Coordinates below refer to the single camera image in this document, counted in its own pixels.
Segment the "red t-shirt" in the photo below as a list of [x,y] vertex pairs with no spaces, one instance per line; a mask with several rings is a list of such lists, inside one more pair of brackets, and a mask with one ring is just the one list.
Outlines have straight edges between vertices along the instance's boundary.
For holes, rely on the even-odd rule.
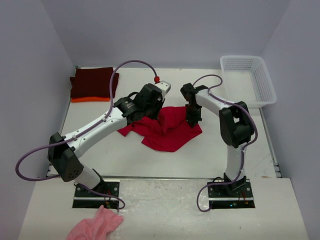
[[157,119],[145,116],[118,132],[124,137],[137,133],[143,137],[141,143],[150,149],[173,153],[203,132],[198,124],[191,127],[187,123],[186,112],[185,106],[163,107]]

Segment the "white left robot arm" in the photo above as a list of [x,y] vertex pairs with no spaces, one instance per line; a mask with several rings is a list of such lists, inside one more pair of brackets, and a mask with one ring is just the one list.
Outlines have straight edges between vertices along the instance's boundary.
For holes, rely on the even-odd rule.
[[100,174],[80,162],[92,146],[108,135],[140,121],[144,117],[156,119],[171,84],[165,81],[148,83],[136,94],[119,98],[111,109],[84,127],[64,136],[53,134],[49,139],[47,158],[64,182],[75,181],[92,196],[107,188]]

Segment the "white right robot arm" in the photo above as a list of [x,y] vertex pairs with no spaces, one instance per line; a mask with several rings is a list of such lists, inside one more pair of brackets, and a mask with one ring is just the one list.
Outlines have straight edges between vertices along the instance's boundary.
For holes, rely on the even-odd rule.
[[219,117],[219,129],[223,142],[227,145],[227,165],[222,182],[214,186],[215,191],[224,191],[233,197],[246,184],[245,173],[246,148],[256,131],[253,119],[246,103],[228,102],[212,96],[208,87],[194,87],[191,83],[184,84],[180,92],[186,104],[186,122],[195,127],[202,121],[201,110],[206,108]]

